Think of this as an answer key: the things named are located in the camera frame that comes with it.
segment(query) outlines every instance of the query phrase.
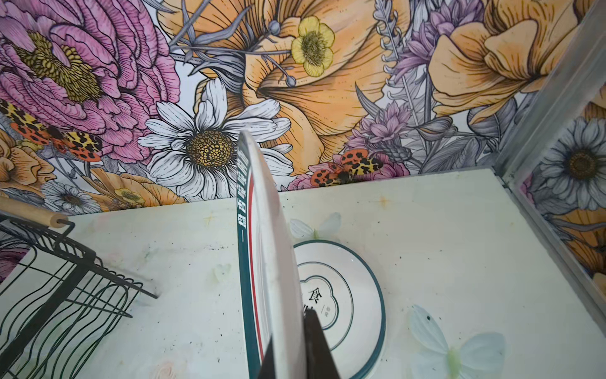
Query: red stripe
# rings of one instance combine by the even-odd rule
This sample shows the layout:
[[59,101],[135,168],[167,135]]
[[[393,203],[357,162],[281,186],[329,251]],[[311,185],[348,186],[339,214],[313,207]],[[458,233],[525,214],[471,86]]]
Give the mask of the red stripe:
[[250,281],[253,289],[253,304],[255,306],[255,322],[257,324],[257,342],[259,343],[259,353],[263,362],[263,343],[261,341],[261,328],[259,328],[259,314],[257,313],[257,294],[255,290],[255,270],[253,270],[253,232],[252,232],[252,213],[253,213],[253,175],[250,175],[250,190],[248,190],[248,251],[250,253]]

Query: lavender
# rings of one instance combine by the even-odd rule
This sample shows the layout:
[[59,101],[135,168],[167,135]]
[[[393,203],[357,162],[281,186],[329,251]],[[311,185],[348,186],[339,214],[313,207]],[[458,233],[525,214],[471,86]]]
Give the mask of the lavender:
[[413,30],[404,53],[395,65],[397,73],[394,81],[422,64],[428,64],[436,50],[440,36],[450,36],[456,27],[470,22],[481,22],[484,18],[484,4],[481,0],[452,0],[445,2],[429,14],[429,20],[421,23],[419,31]]
[[395,101],[385,109],[380,109],[375,118],[363,118],[360,130],[353,129],[353,136],[347,141],[351,149],[368,149],[399,137],[410,130],[407,127],[410,118],[408,105],[398,105]]

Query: white butterfly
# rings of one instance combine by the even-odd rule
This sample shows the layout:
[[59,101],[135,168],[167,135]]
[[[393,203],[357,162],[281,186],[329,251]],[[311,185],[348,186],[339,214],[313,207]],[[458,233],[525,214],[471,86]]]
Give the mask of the white butterfly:
[[305,224],[301,220],[293,218],[290,220],[290,233],[297,240],[335,240],[332,237],[341,228],[341,214],[338,212],[332,213],[328,218],[320,225],[319,228],[314,229],[311,226]]
[[505,337],[502,334],[477,334],[460,350],[449,349],[436,321],[418,305],[413,306],[410,331],[431,350],[415,355],[412,362],[415,379],[479,379],[500,372],[505,363]]

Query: plate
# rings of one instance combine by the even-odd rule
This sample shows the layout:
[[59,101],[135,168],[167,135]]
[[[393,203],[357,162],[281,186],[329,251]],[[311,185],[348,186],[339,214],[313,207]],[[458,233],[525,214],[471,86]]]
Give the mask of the plate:
[[341,378],[368,375],[385,340],[385,304],[366,262],[332,241],[295,245],[303,308],[312,307]]

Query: chinese character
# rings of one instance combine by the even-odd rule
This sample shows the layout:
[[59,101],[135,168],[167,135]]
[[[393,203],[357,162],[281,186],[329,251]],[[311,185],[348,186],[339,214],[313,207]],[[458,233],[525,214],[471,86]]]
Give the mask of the chinese character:
[[238,199],[238,209],[246,213],[246,203]]
[[238,214],[238,224],[244,228],[246,228],[246,217],[244,215]]
[[240,151],[239,149],[238,149],[238,159],[241,160],[242,162],[244,162],[244,164],[246,166],[248,165],[248,158],[246,157],[244,152]]
[[322,295],[320,295],[320,288],[316,288],[315,290],[310,291],[310,293],[311,293],[311,297],[309,298],[309,300],[313,300],[317,304],[318,303],[318,299],[320,297],[322,297]]
[[246,190],[238,183],[238,196],[241,198],[246,198]]
[[246,184],[246,175],[238,171],[238,182],[242,185]]
[[248,166],[248,159],[246,159],[246,156],[244,156],[244,154],[238,154],[238,168],[240,169],[240,171],[242,172],[246,172],[247,171],[247,166]]

